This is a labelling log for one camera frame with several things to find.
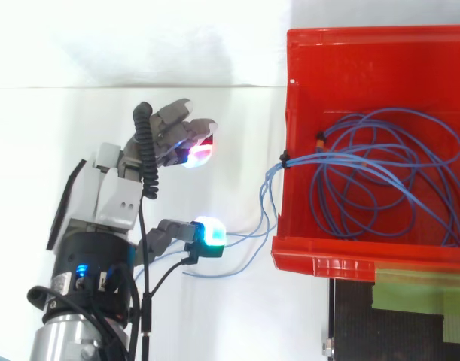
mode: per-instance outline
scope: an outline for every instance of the black cable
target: black cable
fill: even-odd
[[[124,263],[116,265],[114,271],[121,270],[124,280],[129,287],[129,293],[131,294],[131,299],[133,301],[133,317],[131,320],[131,336],[129,339],[129,361],[134,361],[136,359],[136,348],[138,345],[138,332],[139,332],[139,319],[141,318],[141,308],[139,307],[139,292],[138,287],[134,281],[133,275],[129,271],[129,268]]]
[[[91,305],[91,311],[94,314],[94,317],[101,323],[101,325],[105,328],[106,333],[108,334],[109,338],[112,340],[115,340],[116,343],[118,344],[121,352],[124,355],[124,359],[127,359],[128,357],[128,351],[126,349],[126,346],[123,343],[123,340],[120,339],[120,337],[117,335],[116,331],[112,328],[112,326],[109,324],[109,322],[106,320],[104,317],[104,314],[102,314],[101,310],[99,309],[98,305],[94,302],[93,296],[89,296],[89,303]]]
[[[142,358],[144,361],[149,359],[149,336],[142,336]]]
[[[154,296],[154,294],[159,290],[159,288],[161,287],[161,285],[163,284],[163,282],[165,281],[165,279],[168,278],[169,274],[171,272],[173,272],[175,269],[177,269],[180,265],[184,265],[184,261],[185,259],[182,259],[181,261],[179,261],[178,263],[176,263],[175,265],[173,265],[168,271],[166,271],[166,273],[162,276],[162,278],[160,279],[160,281],[157,283],[157,285],[153,288],[153,290],[151,291],[151,298]]]
[[[142,258],[143,258],[143,267],[145,270],[145,293],[149,292],[149,249],[148,242],[146,239],[146,227],[145,227],[145,217],[142,213],[142,200],[139,206],[139,227],[141,228],[141,237],[142,237]]]
[[[139,206],[139,226],[141,228],[141,237],[142,237],[142,252],[143,252],[143,267],[145,270],[145,291],[142,295],[141,303],[141,332],[143,334],[142,338],[142,361],[149,360],[149,333],[151,332],[151,293],[149,292],[149,249],[148,242],[146,239],[146,227],[145,227],[145,217],[142,212],[142,200]]]
[[[43,287],[43,286],[34,286],[27,293],[27,298],[29,299],[29,301],[30,301],[30,299],[38,299],[39,296],[40,296],[40,293],[43,293],[43,294],[46,294],[46,295],[51,295],[52,297],[54,297],[58,301],[61,301],[61,302],[65,303],[67,306],[69,306],[70,308],[72,308],[72,310],[75,313],[81,314],[86,320],[91,322],[91,324],[98,330],[98,332],[101,334],[101,336],[103,338],[105,338],[104,335],[106,335],[107,332],[106,332],[105,328],[101,325],[101,323],[99,323],[99,321],[93,315],[91,315],[89,312],[84,310],[81,306],[77,305],[76,303],[74,303],[73,301],[68,299],[66,296],[61,295],[59,292],[54,291],[51,288],[47,288],[47,287]]]
[[[157,197],[157,161],[156,153],[154,152],[153,133],[149,120],[153,114],[153,108],[146,102],[142,102],[133,111],[134,126],[136,128],[135,139],[139,145],[139,156],[142,161],[142,197],[156,199]],[[141,332],[142,339],[142,359],[148,360],[148,355],[145,350],[149,350],[149,333],[151,332],[151,294],[149,292],[149,252],[146,241],[145,219],[142,213],[142,200],[139,206],[139,225],[141,227],[143,264],[145,269],[145,291],[142,296],[141,303]]]
[[[134,138],[139,145],[139,156],[142,162],[142,194],[149,199],[157,198],[157,161],[154,152],[153,132],[149,118],[153,114],[153,108],[147,103],[142,102],[133,111],[134,127],[136,133]]]

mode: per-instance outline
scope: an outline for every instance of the metal cylinder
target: metal cylinder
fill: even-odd
[[[119,323],[107,319],[127,346],[128,338]],[[35,334],[30,361],[99,361],[102,339],[94,326],[80,314],[49,320]]]

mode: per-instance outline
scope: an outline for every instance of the blue cable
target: blue cable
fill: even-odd
[[[375,119],[377,114],[385,112],[403,112],[412,114],[438,124],[456,140],[459,148],[457,154],[454,155],[451,159],[442,160],[437,154],[433,153],[428,147],[419,141],[419,139],[412,136],[409,132],[402,129],[400,126],[387,121]],[[371,130],[372,138],[370,143],[354,144],[355,134],[362,129]],[[454,247],[460,245],[460,217],[457,215],[457,211],[455,209],[455,199],[449,184],[449,178],[451,178],[453,183],[457,186],[458,191],[460,192],[460,181],[449,168],[449,165],[460,157],[460,137],[453,129],[451,129],[441,120],[418,111],[413,111],[405,108],[384,108],[371,112],[367,115],[346,115],[338,120],[332,127],[327,129],[324,132],[324,136],[329,138],[336,132],[341,133],[338,135],[336,141],[333,142],[328,152],[323,152],[321,148],[317,148],[317,151],[314,154],[309,154],[308,156],[302,156],[287,161],[287,167],[289,168],[310,164],[315,164],[318,166],[310,182],[309,203],[313,217],[321,229],[330,235],[342,239],[357,239],[358,236],[364,234],[365,232],[384,237],[399,237],[406,234],[413,228],[416,222],[416,209],[417,206],[419,206],[421,209],[430,214],[446,230],[446,234],[442,241],[443,246],[446,245]],[[390,134],[396,140],[396,143],[378,144],[377,135],[379,132],[386,132]],[[346,138],[348,138],[348,144],[342,147],[341,144]],[[406,145],[404,138],[407,140],[407,143],[410,142],[413,144],[414,149],[419,150],[426,157],[428,157],[430,162],[423,162],[417,152],[413,148]],[[397,158],[398,161],[369,158],[371,153],[375,150],[390,154]],[[351,171],[349,174],[344,174],[336,167],[350,168]],[[391,171],[389,171],[388,167],[406,168],[409,170],[409,172],[407,175],[400,179]],[[428,168],[432,168],[437,171],[440,182],[443,184],[443,190],[434,180],[431,179],[431,177],[425,173],[425,169]],[[265,181],[261,185],[259,192],[260,219],[256,228],[248,235],[232,232],[227,233],[227,235],[238,236],[242,238],[232,244],[228,244],[226,247],[233,247],[248,238],[264,237],[264,240],[261,242],[260,246],[254,252],[250,260],[241,269],[225,275],[199,275],[183,272],[185,275],[190,275],[198,278],[227,278],[245,271],[250,266],[260,250],[266,244],[269,233],[276,228],[276,224],[270,227],[270,218],[268,213],[264,210],[264,197],[267,193],[269,193],[273,216],[277,218],[276,206],[273,201],[272,194],[272,182],[275,174],[281,169],[282,164],[278,163],[265,174]],[[334,173],[336,176],[345,180],[344,187],[341,191],[339,191],[332,183],[331,178],[328,175],[329,172]],[[369,187],[363,184],[360,180],[355,179],[357,174],[372,184],[376,184],[382,187],[394,187],[401,191],[402,195],[387,205],[379,205],[375,195],[372,193]],[[425,181],[431,186],[436,194],[439,195],[440,199],[445,204],[447,210],[449,211],[449,219],[447,222],[437,216],[426,204],[420,201],[420,199],[418,199],[412,193],[413,185],[417,175],[425,179]],[[323,221],[326,223],[326,225],[322,223],[315,209],[315,187],[317,188],[316,195],[319,208],[323,216]],[[350,187],[357,187],[363,190],[370,197],[373,205],[361,205],[357,202],[353,202],[347,199],[346,196],[349,193]],[[337,219],[334,217],[331,209],[329,208],[330,200],[337,206],[340,216],[340,224],[337,222]],[[392,233],[385,233],[372,228],[373,224],[377,220],[377,217],[379,216],[380,211],[393,208],[405,200],[407,200],[409,203],[412,215],[409,224],[404,229]],[[370,221],[367,224],[359,222],[347,210],[346,207],[349,206],[360,209],[362,211],[372,212]],[[349,230],[348,221],[353,223],[354,226],[357,226],[358,230],[351,232]],[[265,228],[265,231],[261,234],[256,234],[262,226]],[[168,253],[162,257],[159,257],[157,260],[182,252],[183,251]]]

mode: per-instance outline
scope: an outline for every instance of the blue led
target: blue led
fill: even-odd
[[[196,222],[205,227],[205,243],[208,246],[224,246],[227,243],[227,229],[224,224],[213,217],[198,217]]]
[[[86,275],[88,268],[88,265],[79,265],[78,267],[76,267],[76,273],[79,277],[84,277]]]

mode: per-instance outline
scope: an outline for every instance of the cable tie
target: cable tie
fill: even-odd
[[[284,150],[282,155],[280,156],[280,160],[282,161],[282,167],[283,169],[287,168],[287,161],[290,160],[290,156],[288,155],[287,150]]]

